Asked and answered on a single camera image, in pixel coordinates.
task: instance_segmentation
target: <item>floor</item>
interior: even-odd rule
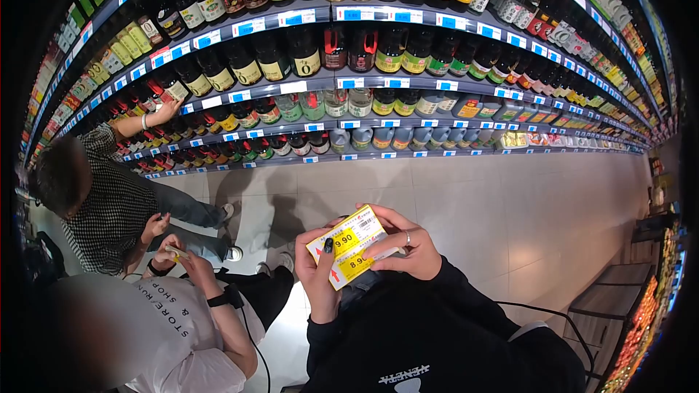
[[[265,259],[274,263],[296,234],[351,214],[355,202],[375,202],[425,227],[440,253],[492,299],[565,310],[630,239],[634,220],[647,210],[650,173],[647,159],[636,155],[556,153],[325,162],[160,182],[216,205],[240,204],[226,229],[245,251],[240,262],[225,262],[236,273],[253,274]],[[59,238],[50,213],[41,218]],[[71,267],[79,271],[73,263],[69,273]],[[505,310],[520,323],[549,318]],[[260,345],[272,392],[306,379],[309,312],[297,283]],[[550,324],[562,331],[559,319]],[[261,364],[245,391],[264,392],[266,384]]]

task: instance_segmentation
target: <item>supermarket shelf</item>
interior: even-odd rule
[[[36,134],[36,129],[39,127],[41,118],[44,115],[46,107],[51,105],[50,102],[52,96],[55,94],[55,91],[58,88],[58,84],[63,79],[63,76],[66,74],[66,70],[68,70],[70,66],[73,64],[73,59],[78,56],[78,53],[83,48],[85,43],[87,43],[87,41],[92,37],[92,35],[96,31],[98,31],[107,20],[109,20],[112,14],[117,12],[117,9],[119,9],[120,6],[122,6],[126,2],[128,2],[128,0],[105,0],[104,3],[100,6],[100,8],[93,15],[92,20],[85,24],[83,30],[80,32],[80,36],[75,38],[75,41],[71,45],[71,49],[68,51],[68,53],[63,59],[63,65],[58,67],[54,76],[51,78],[51,85],[46,91],[46,95],[43,98],[41,108],[39,109],[39,112],[36,113],[36,117],[34,118],[34,125],[31,128],[31,134],[29,136],[29,141],[27,142],[27,148],[24,150],[25,164],[29,161],[28,155],[29,151],[33,148],[31,144],[33,143],[34,136]]]
[[[332,3],[334,21],[397,21],[400,23],[416,23],[458,31],[470,32],[503,41],[513,46],[532,51],[538,55],[547,57],[551,61],[562,64],[564,67],[576,72],[588,81],[595,83],[603,91],[621,102],[631,114],[637,117],[641,123],[649,129],[648,123],[641,112],[626,100],[623,94],[615,90],[615,87],[598,74],[580,65],[577,58],[563,55],[560,48],[547,44],[542,39],[534,38],[526,31],[511,27],[498,21],[488,10],[481,16],[466,14],[467,17],[457,15],[450,9],[436,9],[425,4],[414,5],[404,3],[386,3],[380,0],[369,0],[362,3],[345,2]]]
[[[610,23],[609,20],[605,17],[605,13],[602,12],[595,4],[593,4],[590,0],[573,0],[576,4],[580,5],[582,9],[585,10],[585,13],[592,18],[599,26],[602,28],[603,31],[609,35],[609,38],[612,39],[614,44],[619,48],[621,53],[624,55],[626,60],[628,61],[629,65],[631,66],[631,69],[633,72],[638,76],[638,79],[641,81],[641,85],[643,85],[643,88],[645,88],[646,93],[648,94],[648,98],[651,100],[653,104],[653,108],[655,109],[656,114],[658,114],[658,118],[662,121],[663,116],[660,114],[660,110],[658,108],[658,104],[656,103],[655,98],[653,97],[653,93],[651,92],[650,87],[648,86],[648,83],[646,82],[645,76],[643,76],[643,72],[641,71],[641,67],[638,65],[636,62],[636,59],[633,56],[633,51],[628,47],[626,44],[626,40],[624,37],[619,37],[619,34],[616,33],[614,30],[614,26]]]

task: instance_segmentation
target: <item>hand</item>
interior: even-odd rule
[[[333,266],[335,254],[322,252],[318,266],[313,256],[305,245],[321,237],[328,231],[325,228],[316,228],[300,234],[296,238],[296,264],[294,269],[299,276],[303,289],[310,302],[310,319],[317,324],[329,323],[337,317],[337,308],[340,305],[341,292],[336,292],[330,284],[330,268]]]
[[[413,277],[430,281],[442,268],[442,257],[437,252],[430,234],[397,213],[396,210],[385,206],[369,204],[381,225],[389,234],[383,240],[377,241],[367,249],[362,258],[367,259],[379,255],[387,249],[404,247],[407,250],[405,258],[388,257],[380,259],[371,265],[372,270],[405,271]],[[357,204],[360,209],[364,204]],[[406,231],[410,232],[410,245],[407,246]]]
[[[221,287],[219,287],[216,282],[214,268],[208,259],[200,257],[191,250],[188,250],[187,253],[189,254],[189,259],[179,257],[179,263],[185,267],[185,270],[189,274],[189,280],[194,283],[199,290],[204,292],[206,299],[211,299],[212,297],[223,294],[223,290],[221,290]]]

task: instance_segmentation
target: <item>glass bottle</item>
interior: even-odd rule
[[[349,99],[349,113],[354,117],[362,118],[371,113],[371,104],[374,100],[371,88],[350,88],[347,99]]]
[[[347,65],[354,72],[368,72],[374,67],[378,32],[357,28],[349,45]]]

